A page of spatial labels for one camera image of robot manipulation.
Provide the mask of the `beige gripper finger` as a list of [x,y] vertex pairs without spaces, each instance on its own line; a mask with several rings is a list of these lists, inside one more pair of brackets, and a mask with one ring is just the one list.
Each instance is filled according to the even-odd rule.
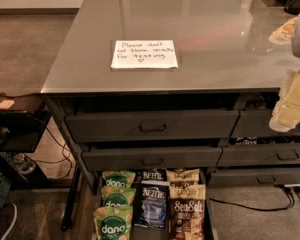
[[296,21],[296,17],[288,20],[270,35],[269,41],[278,45],[290,44]]
[[300,69],[288,70],[279,90],[269,127],[277,132],[288,132],[300,123]]

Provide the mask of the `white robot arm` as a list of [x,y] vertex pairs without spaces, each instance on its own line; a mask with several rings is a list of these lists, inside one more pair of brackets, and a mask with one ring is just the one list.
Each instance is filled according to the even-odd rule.
[[[300,13],[274,31],[269,41],[290,44],[292,53],[300,59]],[[300,69],[288,70],[279,90],[269,127],[277,132],[288,132],[300,123]]]

